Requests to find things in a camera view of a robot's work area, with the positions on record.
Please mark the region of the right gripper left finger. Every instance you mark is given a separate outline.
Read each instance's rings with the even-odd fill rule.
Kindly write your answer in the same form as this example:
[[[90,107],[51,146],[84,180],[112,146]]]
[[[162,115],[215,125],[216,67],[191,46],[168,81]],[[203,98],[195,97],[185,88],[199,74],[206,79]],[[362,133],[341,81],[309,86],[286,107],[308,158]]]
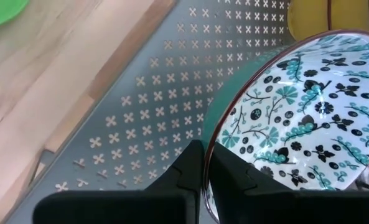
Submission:
[[[144,190],[54,193],[37,203],[33,224],[199,224],[203,157],[193,140]]]

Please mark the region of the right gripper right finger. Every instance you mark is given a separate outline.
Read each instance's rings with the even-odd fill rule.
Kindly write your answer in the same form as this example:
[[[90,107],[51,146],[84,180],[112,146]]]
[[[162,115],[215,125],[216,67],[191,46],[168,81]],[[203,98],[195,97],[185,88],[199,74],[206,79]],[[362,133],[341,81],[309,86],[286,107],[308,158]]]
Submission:
[[[220,224],[369,224],[369,191],[291,190],[219,143],[208,176]]]

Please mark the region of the teal black floral ceramic bowl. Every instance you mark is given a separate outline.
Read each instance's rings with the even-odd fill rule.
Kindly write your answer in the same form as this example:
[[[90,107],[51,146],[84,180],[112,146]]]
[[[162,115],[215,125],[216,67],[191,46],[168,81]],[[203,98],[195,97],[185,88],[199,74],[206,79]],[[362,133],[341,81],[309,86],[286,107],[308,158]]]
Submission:
[[[369,32],[324,32],[248,62],[210,103],[202,141],[203,196],[218,224],[216,143],[291,190],[361,191],[352,185],[369,171]]]

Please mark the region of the yellow blue patterned ceramic bowl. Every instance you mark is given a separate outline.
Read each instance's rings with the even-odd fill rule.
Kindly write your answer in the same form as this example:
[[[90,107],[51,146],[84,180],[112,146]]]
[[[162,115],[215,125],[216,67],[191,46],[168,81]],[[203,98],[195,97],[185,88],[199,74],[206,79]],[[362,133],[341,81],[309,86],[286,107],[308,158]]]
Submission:
[[[327,0],[329,30],[359,29],[369,32],[369,0]]]
[[[287,26],[297,41],[329,30],[328,0],[291,0]]]

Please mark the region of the green plastic mini bowl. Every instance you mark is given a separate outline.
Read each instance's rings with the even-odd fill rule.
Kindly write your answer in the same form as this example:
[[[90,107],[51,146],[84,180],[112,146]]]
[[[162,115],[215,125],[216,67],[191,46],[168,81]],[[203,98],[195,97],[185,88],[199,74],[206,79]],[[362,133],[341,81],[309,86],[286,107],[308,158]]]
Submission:
[[[20,14],[29,0],[0,0],[0,25]]]

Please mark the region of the grey perforated metal shelf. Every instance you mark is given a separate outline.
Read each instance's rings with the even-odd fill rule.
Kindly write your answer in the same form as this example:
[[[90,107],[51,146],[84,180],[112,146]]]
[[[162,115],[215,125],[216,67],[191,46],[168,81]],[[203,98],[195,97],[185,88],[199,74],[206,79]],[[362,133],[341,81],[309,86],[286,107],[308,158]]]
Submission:
[[[150,185],[199,138],[208,105],[246,61],[291,41],[290,0],[177,0],[175,8],[4,220],[32,224],[63,190]]]

